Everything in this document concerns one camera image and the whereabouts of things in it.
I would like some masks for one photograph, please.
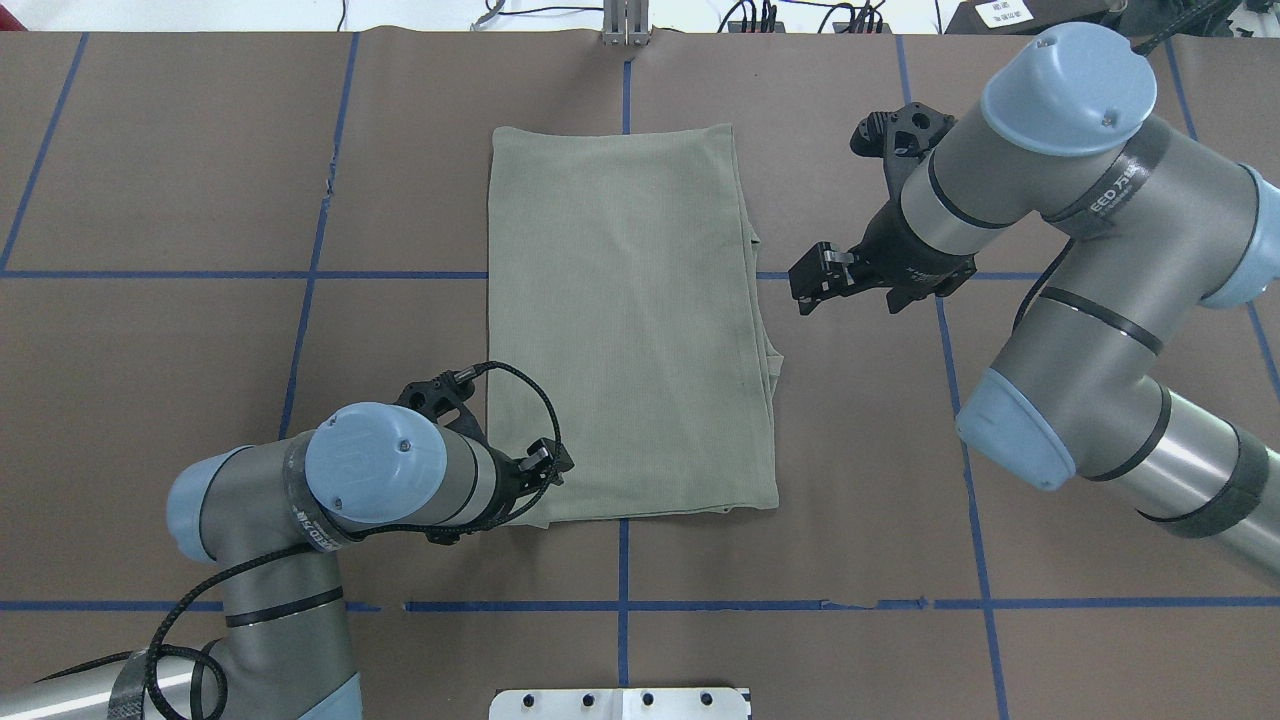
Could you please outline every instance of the robotic arm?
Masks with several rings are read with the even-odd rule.
[[[556,438],[526,457],[489,446],[465,405],[492,369],[529,383],[552,418]],[[457,419],[440,425],[451,411]],[[196,462],[169,493],[169,532],[184,555],[221,571],[179,601],[146,651],[6,694],[0,720],[358,719],[333,552],[394,530],[452,544],[515,519],[572,466],[547,395],[492,361],[412,383],[394,405],[348,405],[319,429]],[[163,646],[178,614],[218,583],[227,637],[200,652]]]
[[[1047,287],[970,395],[960,437],[1041,489],[1106,483],[1179,537],[1280,575],[1280,456],[1151,377],[1197,305],[1231,307],[1280,277],[1280,191],[1151,115],[1156,79],[1100,26],[1050,28],[956,122],[920,104],[851,141],[882,156],[890,201],[861,243],[790,272],[801,315],[890,288],[890,313],[947,296],[1029,213],[1071,237]]]

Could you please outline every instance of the folded cloth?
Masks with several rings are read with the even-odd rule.
[[[771,509],[773,387],[730,126],[493,133],[489,356],[550,396],[576,468],[517,523]],[[490,374],[490,442],[550,437]]]

